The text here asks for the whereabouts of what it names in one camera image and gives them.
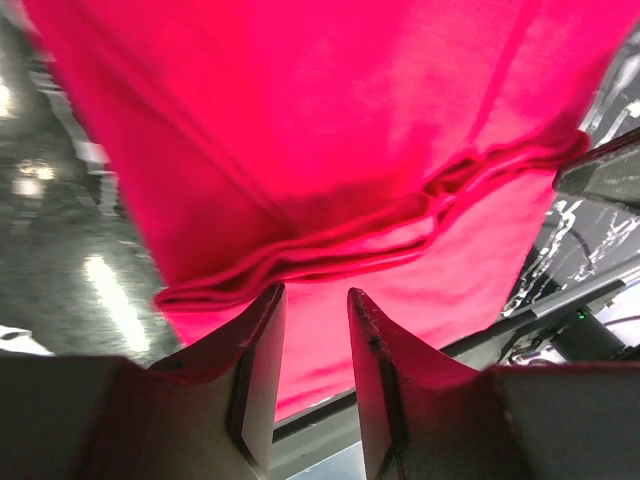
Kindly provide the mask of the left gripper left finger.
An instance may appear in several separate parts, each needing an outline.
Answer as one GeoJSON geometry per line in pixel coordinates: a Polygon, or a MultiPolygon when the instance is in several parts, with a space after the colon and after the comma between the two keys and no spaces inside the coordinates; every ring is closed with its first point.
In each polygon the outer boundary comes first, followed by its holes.
{"type": "Polygon", "coordinates": [[[1,360],[5,479],[264,479],[286,291],[149,368],[123,357],[1,360]]]}

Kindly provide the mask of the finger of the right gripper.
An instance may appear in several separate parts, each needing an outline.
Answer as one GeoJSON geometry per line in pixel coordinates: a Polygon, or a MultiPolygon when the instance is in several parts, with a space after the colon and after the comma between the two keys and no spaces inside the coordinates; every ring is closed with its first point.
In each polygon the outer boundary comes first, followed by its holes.
{"type": "Polygon", "coordinates": [[[639,129],[592,149],[562,167],[554,191],[571,197],[639,212],[639,129]]]}

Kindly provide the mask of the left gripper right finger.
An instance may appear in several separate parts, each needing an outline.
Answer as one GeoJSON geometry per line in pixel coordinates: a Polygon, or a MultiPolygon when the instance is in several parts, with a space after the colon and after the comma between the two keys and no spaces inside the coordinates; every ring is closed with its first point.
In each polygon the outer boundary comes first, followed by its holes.
{"type": "Polygon", "coordinates": [[[461,364],[348,295],[370,479],[635,479],[639,366],[461,364]]]}

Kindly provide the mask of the red t-shirt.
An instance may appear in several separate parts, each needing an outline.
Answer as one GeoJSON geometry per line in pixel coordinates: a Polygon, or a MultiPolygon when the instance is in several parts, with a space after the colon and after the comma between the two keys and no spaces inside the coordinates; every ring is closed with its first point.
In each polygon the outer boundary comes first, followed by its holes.
{"type": "Polygon", "coordinates": [[[273,283],[276,416],[353,386],[366,291],[444,347],[491,325],[635,1],[27,1],[192,343],[273,283]]]}

